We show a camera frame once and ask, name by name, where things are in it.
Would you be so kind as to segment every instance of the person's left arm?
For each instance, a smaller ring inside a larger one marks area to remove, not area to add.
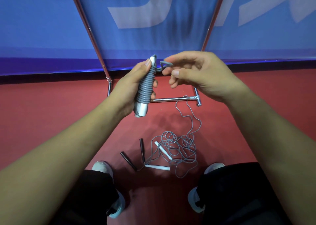
[[[132,112],[148,64],[137,64],[97,108],[0,171],[0,224],[49,222],[118,123]]]

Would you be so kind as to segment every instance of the person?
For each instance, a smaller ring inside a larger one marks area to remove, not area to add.
[[[315,142],[213,53],[185,51],[165,61],[174,64],[163,71],[171,74],[172,88],[191,84],[227,105],[258,160],[208,167],[188,195],[192,208],[204,211],[203,222],[316,224]],[[138,82],[150,67],[150,60],[137,64],[93,111],[0,171],[0,224],[105,224],[105,209],[110,216],[121,213],[124,199],[113,186],[109,165],[99,161],[93,170],[85,167],[132,112]],[[102,202],[86,208],[94,190]]]

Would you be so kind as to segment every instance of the shoe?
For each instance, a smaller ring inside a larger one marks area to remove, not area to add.
[[[205,170],[204,174],[208,174],[210,172],[212,172],[213,170],[216,170],[220,167],[224,167],[225,165],[223,163],[213,163],[211,164],[209,167],[207,167],[207,169]],[[200,201],[200,197],[197,193],[197,187],[193,188],[189,194],[188,194],[188,201],[189,204],[191,206],[191,208],[196,211],[197,213],[201,213],[205,210],[205,205],[203,205],[203,207],[199,207],[197,204]]]
[[[92,170],[94,171],[100,171],[106,174],[109,174],[113,179],[113,170],[111,169],[110,165],[105,162],[105,161],[97,161],[93,167]],[[112,205],[111,208],[109,209],[109,211],[111,211],[110,215],[108,215],[110,218],[117,218],[124,210],[125,208],[125,199],[123,197],[123,195],[118,191],[118,200],[116,200]]]

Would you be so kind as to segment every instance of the pants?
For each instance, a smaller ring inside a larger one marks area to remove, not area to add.
[[[205,206],[203,224],[291,224],[258,163],[229,165],[202,175],[197,193],[196,205]],[[106,224],[106,212],[118,198],[110,175],[85,170],[50,225]]]

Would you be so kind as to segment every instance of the person's right arm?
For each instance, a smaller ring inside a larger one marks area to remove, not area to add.
[[[241,82],[213,53],[185,51],[174,64],[172,88],[192,84],[227,105],[293,224],[316,224],[316,143]]]

